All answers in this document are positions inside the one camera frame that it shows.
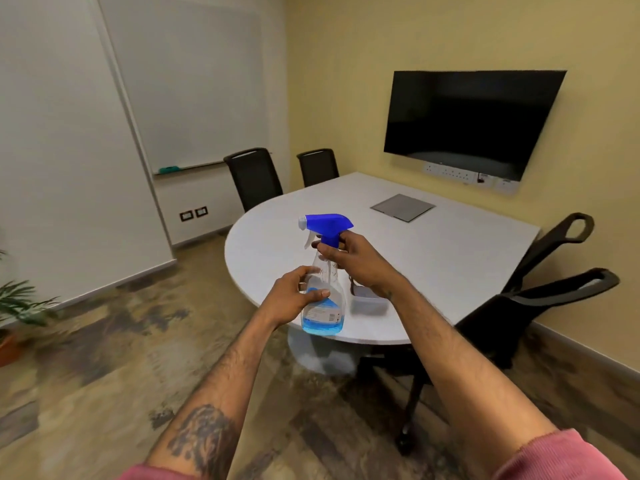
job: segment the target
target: bottle label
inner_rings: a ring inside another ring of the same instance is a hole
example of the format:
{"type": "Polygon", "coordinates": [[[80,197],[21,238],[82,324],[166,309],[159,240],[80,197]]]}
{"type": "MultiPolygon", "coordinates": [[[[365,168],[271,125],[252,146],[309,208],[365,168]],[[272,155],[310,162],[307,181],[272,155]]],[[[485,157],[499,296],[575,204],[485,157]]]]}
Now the bottle label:
{"type": "Polygon", "coordinates": [[[340,306],[332,302],[330,298],[324,298],[324,300],[306,307],[302,313],[302,318],[319,323],[339,323],[342,314],[340,313],[340,306]]]}

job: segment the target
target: forearm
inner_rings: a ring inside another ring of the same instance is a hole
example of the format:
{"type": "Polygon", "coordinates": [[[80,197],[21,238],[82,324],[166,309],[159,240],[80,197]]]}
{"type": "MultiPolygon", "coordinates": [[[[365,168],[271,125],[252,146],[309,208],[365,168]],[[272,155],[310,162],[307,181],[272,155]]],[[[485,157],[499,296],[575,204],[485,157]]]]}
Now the forearm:
{"type": "Polygon", "coordinates": [[[556,430],[408,281],[395,278],[389,291],[453,427],[488,473],[532,439],[556,430]]]}
{"type": "Polygon", "coordinates": [[[160,436],[148,465],[210,479],[227,477],[271,332],[259,310],[160,436]]]}

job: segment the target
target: potted plant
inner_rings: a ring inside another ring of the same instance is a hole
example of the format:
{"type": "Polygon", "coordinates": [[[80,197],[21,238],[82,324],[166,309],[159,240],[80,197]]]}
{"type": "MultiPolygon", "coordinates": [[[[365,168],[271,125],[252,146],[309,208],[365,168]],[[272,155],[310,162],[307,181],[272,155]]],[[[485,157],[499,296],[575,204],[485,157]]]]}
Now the potted plant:
{"type": "MultiPolygon", "coordinates": [[[[0,259],[6,254],[0,250],[0,259]]],[[[47,317],[54,313],[49,309],[56,298],[44,301],[34,299],[35,288],[25,281],[9,281],[0,286],[0,327],[9,320],[28,325],[46,326],[47,317]]],[[[0,367],[12,363],[20,357],[22,348],[18,339],[8,328],[0,328],[0,367]]]]}

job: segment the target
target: hand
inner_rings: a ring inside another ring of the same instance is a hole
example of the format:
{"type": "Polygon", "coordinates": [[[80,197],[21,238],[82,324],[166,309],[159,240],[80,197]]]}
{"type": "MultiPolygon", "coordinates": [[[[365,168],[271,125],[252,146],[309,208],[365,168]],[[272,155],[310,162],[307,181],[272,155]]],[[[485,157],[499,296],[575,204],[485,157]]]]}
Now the hand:
{"type": "Polygon", "coordinates": [[[390,287],[402,275],[360,234],[349,230],[340,234],[340,250],[314,242],[322,256],[337,263],[354,280],[371,288],[382,298],[389,298],[390,287]]]}
{"type": "Polygon", "coordinates": [[[320,301],[330,295],[329,290],[313,290],[300,293],[305,276],[317,271],[313,266],[300,266],[278,278],[264,299],[256,316],[266,320],[275,330],[291,322],[309,303],[320,301]]]}

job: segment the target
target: spray nozzle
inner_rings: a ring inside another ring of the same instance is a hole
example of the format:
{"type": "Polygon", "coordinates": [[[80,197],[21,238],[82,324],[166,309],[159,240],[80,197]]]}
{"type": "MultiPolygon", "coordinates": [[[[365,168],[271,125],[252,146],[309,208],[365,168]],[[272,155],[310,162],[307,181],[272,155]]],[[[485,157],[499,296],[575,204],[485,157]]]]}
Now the spray nozzle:
{"type": "Polygon", "coordinates": [[[347,217],[340,214],[316,214],[300,217],[298,227],[301,230],[309,229],[309,238],[305,249],[318,236],[324,244],[337,248],[340,245],[340,233],[352,228],[353,224],[347,217]]]}

